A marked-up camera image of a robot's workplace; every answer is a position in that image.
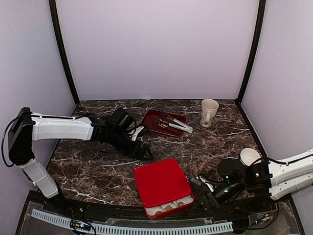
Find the red box lid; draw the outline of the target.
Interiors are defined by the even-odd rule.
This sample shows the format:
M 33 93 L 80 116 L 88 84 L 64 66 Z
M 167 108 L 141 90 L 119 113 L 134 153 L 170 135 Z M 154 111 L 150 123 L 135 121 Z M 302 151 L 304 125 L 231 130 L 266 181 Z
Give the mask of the red box lid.
M 178 162 L 171 158 L 134 169 L 136 186 L 147 208 L 173 202 L 191 194 Z

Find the small brown chocolate piece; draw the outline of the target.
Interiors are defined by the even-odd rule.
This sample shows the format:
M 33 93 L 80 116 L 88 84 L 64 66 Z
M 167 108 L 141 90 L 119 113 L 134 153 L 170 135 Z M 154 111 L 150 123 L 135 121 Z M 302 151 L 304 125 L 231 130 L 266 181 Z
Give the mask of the small brown chocolate piece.
M 170 210 L 172 210 L 173 208 L 170 206 L 170 205 L 168 205 L 167 207 L 165 207 L 165 210 L 166 211 L 170 211 Z

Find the metal tongs white handles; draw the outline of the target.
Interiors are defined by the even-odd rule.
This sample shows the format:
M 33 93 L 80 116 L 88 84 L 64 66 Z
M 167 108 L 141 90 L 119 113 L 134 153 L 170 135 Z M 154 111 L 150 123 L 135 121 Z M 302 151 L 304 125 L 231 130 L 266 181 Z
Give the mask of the metal tongs white handles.
M 187 133 L 193 132 L 193 128 L 191 126 L 179 121 L 178 119 L 161 110 L 158 111 L 158 116 L 152 117 L 152 121 L 154 124 L 157 124 L 162 128 L 172 127 Z

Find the red box with liners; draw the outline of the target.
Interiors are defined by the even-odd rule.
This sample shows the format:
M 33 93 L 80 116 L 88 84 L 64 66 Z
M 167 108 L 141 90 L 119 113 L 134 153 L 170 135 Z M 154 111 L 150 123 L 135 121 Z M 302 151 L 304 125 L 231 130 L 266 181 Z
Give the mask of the red box with liners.
M 144 207 L 145 213 L 150 220 L 166 218 L 185 211 L 193 206 L 194 195 L 191 193 L 183 198 L 165 203 L 156 207 Z

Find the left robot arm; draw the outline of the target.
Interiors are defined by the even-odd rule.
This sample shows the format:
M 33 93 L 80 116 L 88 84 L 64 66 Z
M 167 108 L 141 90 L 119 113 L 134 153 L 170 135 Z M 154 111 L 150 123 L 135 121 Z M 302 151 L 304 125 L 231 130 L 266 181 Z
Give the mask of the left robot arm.
M 23 107 L 9 122 L 2 141 L 8 142 L 9 167 L 16 165 L 58 213 L 66 213 L 69 203 L 57 182 L 47 172 L 48 158 L 38 154 L 52 154 L 59 140 L 95 141 L 109 144 L 123 155 L 140 160 L 153 160 L 150 145 L 138 137 L 146 130 L 137 125 L 126 110 L 99 117 L 86 114 L 79 117 L 35 113 Z

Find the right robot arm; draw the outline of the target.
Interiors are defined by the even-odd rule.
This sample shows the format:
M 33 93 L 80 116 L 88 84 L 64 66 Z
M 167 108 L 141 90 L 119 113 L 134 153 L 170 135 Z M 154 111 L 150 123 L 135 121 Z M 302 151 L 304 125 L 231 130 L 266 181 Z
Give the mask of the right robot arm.
M 205 190 L 195 200 L 190 217 L 211 215 L 242 191 L 258 194 L 250 200 L 250 209 L 261 212 L 268 205 L 268 198 L 278 200 L 286 194 L 302 189 L 313 182 L 313 152 L 283 160 L 263 158 L 251 149 L 243 149 L 238 159 L 224 159 L 217 166 L 222 182 L 215 188 L 202 177 L 191 177 L 189 183 Z

